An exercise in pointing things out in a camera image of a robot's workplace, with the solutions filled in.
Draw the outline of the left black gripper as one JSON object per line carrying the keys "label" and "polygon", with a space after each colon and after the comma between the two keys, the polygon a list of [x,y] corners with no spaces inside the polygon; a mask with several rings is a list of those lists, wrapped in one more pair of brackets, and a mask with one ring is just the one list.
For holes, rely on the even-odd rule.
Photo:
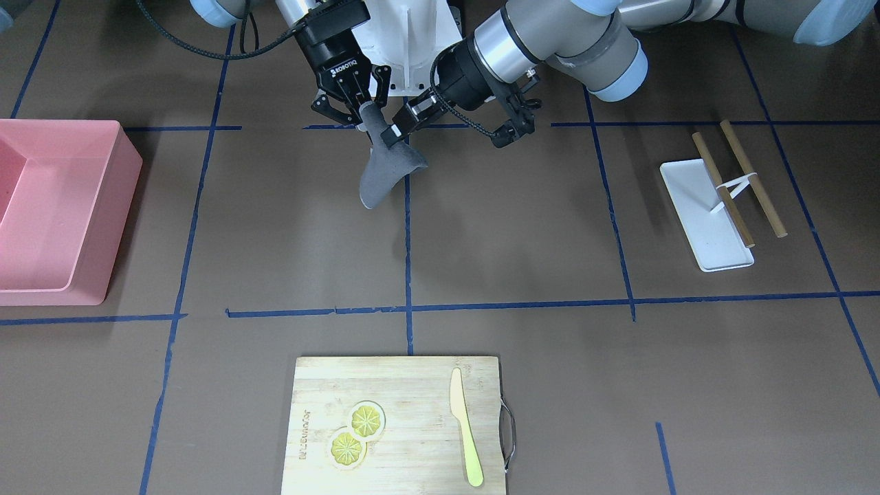
{"label": "left black gripper", "polygon": [[390,121],[384,122],[380,143],[387,149],[402,143],[416,131],[435,123],[448,113],[442,98],[451,106],[475,111],[493,98],[504,109],[509,119],[490,135],[496,148],[515,143],[535,131],[533,110],[540,109],[539,98],[525,98],[540,82],[537,72],[525,72],[528,83],[519,87],[515,82],[503,82],[488,73],[476,50],[474,38],[466,38],[439,57],[437,66],[437,93],[422,93],[402,104]]}

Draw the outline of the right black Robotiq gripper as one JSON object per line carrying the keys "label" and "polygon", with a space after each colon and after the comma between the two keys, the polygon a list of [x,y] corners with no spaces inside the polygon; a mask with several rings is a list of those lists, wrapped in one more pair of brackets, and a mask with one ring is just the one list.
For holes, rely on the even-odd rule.
{"label": "right black Robotiq gripper", "polygon": [[390,65],[372,65],[353,29],[370,19],[364,1],[328,1],[310,9],[294,25],[294,38],[316,76],[311,110],[342,126],[356,126],[364,103],[386,106]]}

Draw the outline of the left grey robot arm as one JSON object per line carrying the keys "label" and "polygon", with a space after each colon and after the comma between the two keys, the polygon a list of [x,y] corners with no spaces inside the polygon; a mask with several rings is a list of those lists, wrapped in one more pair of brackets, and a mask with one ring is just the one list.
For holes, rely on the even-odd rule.
{"label": "left grey robot arm", "polygon": [[548,65],[616,102],[640,88],[648,60],[635,32],[718,20],[811,46],[829,46],[860,25],[873,1],[508,1],[428,69],[428,86],[381,123],[394,145],[444,113],[473,111],[495,98],[510,117],[485,131],[503,147],[534,130],[532,102],[516,85]]}

